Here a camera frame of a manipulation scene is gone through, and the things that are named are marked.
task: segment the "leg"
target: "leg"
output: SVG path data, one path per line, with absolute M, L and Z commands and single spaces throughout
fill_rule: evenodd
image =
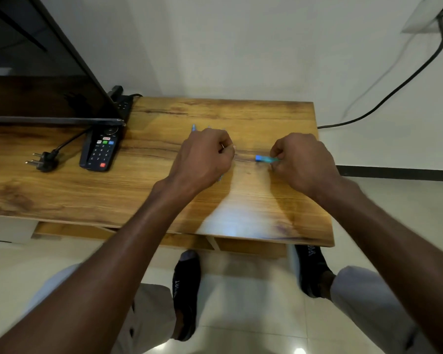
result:
M 47 280 L 24 311 L 28 314 L 79 266 L 70 266 Z M 111 354 L 140 354 L 173 338 L 188 340 L 195 332 L 200 261 L 184 252 L 174 270 L 173 293 L 162 285 L 141 284 Z
M 436 353 L 377 273 L 349 266 L 335 276 L 319 247 L 295 247 L 298 278 L 307 295 L 330 299 L 386 354 Z

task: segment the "blue marker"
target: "blue marker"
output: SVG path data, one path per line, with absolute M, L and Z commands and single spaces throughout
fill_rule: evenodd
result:
M 274 161 L 279 161 L 279 159 L 277 159 L 277 158 L 265 157 L 265 156 L 262 156 L 262 155 L 256 155 L 254 160 L 255 161 L 261 161 L 263 163 L 269 163 L 269 164 L 273 163 Z

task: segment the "black sock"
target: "black sock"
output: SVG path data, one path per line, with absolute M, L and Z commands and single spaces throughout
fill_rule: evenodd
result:
M 296 244 L 295 250 L 299 258 L 299 285 L 302 292 L 312 298 L 321 297 L 318 284 L 325 271 L 330 271 L 325 257 L 318 246 Z
M 185 342 L 195 332 L 197 317 L 197 293 L 201 280 L 200 259 L 193 251 L 185 251 L 177 262 L 172 277 L 174 309 L 184 316 L 184 326 L 177 340 Z

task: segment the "white wall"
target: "white wall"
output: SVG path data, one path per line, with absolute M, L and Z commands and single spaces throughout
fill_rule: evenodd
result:
M 318 124 L 394 63 L 420 0 L 42 0 L 105 89 L 313 101 Z M 349 111 L 375 106 L 436 49 L 417 35 Z M 369 119 L 321 131 L 342 165 L 443 169 L 443 53 Z

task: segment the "wooden tabletop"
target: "wooden tabletop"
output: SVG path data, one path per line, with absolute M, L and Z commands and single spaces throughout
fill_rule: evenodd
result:
M 51 151 L 77 128 L 0 126 L 0 215 L 120 227 L 167 176 L 192 124 L 226 129 L 235 161 L 170 232 L 334 246 L 330 216 L 267 164 L 254 162 L 290 132 L 317 136 L 313 103 L 304 102 L 140 98 L 106 173 L 79 167 L 83 137 L 61 150 L 51 173 L 25 165 L 32 153 Z

